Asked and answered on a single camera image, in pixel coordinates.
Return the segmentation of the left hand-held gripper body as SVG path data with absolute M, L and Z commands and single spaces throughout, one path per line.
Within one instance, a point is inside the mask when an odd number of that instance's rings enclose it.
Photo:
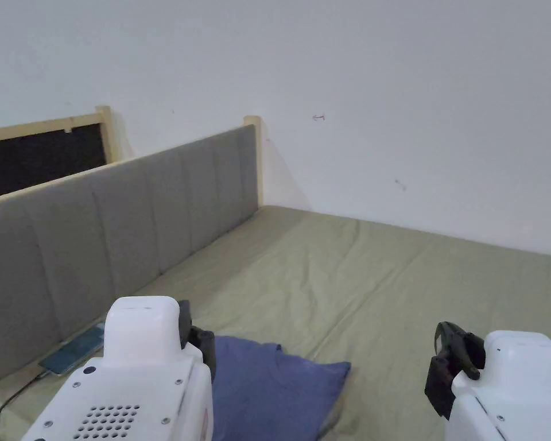
M 213 338 L 187 300 L 114 301 L 102 356 L 68 376 L 24 440 L 211 440 Z

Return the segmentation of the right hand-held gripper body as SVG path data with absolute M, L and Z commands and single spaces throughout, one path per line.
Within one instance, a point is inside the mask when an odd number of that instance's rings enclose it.
M 424 391 L 445 440 L 551 440 L 551 339 L 440 322 Z

